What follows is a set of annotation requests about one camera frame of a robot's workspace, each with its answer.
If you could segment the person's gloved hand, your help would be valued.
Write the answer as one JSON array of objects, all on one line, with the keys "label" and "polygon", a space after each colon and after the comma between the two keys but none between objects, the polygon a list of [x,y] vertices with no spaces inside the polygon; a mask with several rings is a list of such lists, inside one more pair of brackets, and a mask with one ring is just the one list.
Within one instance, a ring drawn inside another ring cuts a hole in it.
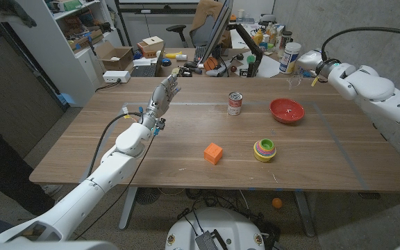
[{"label": "person's gloved hand", "polygon": [[14,22],[29,28],[37,26],[35,20],[14,0],[0,0],[1,22]]}]

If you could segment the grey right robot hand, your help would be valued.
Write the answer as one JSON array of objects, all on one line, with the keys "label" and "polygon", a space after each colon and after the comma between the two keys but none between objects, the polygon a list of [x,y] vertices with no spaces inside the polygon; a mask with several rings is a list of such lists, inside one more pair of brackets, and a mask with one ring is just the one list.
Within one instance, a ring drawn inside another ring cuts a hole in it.
[{"label": "grey right robot hand", "polygon": [[300,56],[296,64],[304,70],[313,70],[319,75],[319,67],[323,65],[322,53],[318,50],[311,50]]}]

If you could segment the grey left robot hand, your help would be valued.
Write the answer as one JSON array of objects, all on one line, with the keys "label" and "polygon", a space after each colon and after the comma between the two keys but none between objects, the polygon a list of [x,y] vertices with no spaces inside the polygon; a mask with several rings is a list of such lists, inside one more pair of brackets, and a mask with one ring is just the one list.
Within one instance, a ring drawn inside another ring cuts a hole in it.
[{"label": "grey left robot hand", "polygon": [[161,81],[148,102],[145,113],[141,116],[139,123],[151,130],[169,108],[173,97],[181,90],[177,83],[177,75],[169,75]]}]

